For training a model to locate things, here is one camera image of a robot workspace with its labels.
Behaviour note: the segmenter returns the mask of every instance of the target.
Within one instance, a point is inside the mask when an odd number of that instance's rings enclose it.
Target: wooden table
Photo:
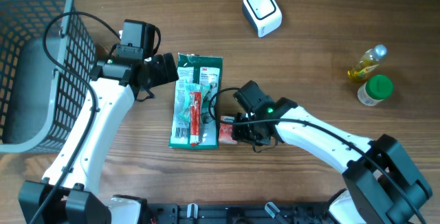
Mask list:
[[[350,133],[396,137],[430,182],[434,197],[421,209],[440,223],[440,0],[277,0],[281,27],[257,38],[241,0],[76,0],[117,30],[125,19],[162,31],[159,53],[223,56],[222,87],[255,80],[277,100],[297,101],[312,115]],[[96,43],[115,43],[84,18]],[[360,104],[347,69],[378,43],[386,62],[375,70],[395,83],[376,107]],[[135,103],[107,156],[100,198],[146,197],[150,203],[326,201],[344,188],[341,176],[308,152],[281,145],[256,154],[248,145],[189,151],[168,147],[174,84]],[[239,110],[228,95],[222,113]],[[38,181],[55,155],[0,155],[0,223],[22,223],[17,201],[23,180]]]

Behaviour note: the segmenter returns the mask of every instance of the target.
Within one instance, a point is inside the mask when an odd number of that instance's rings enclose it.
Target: small yellow bottle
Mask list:
[[[361,61],[349,70],[349,79],[352,82],[363,82],[367,80],[369,74],[384,60],[386,55],[386,47],[384,45],[376,45],[373,49],[365,52]]]

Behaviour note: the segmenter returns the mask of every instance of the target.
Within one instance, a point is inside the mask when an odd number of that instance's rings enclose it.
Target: green lid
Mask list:
[[[375,100],[383,100],[393,93],[393,83],[383,75],[373,76],[365,86],[366,93]]]

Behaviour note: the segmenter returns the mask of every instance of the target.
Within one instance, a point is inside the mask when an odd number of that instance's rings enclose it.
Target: yellow liquid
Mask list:
[[[371,66],[379,65],[379,62],[372,59],[369,54],[365,53],[362,60],[348,71],[349,79],[352,82],[364,82],[367,80],[369,73],[374,69]]]

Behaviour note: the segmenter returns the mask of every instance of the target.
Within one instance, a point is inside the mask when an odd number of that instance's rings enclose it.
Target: plastic basket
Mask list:
[[[85,101],[86,88],[44,54],[46,25],[74,0],[0,0],[0,153],[58,152]],[[47,38],[58,62],[89,80],[94,43],[79,16],[66,16]]]

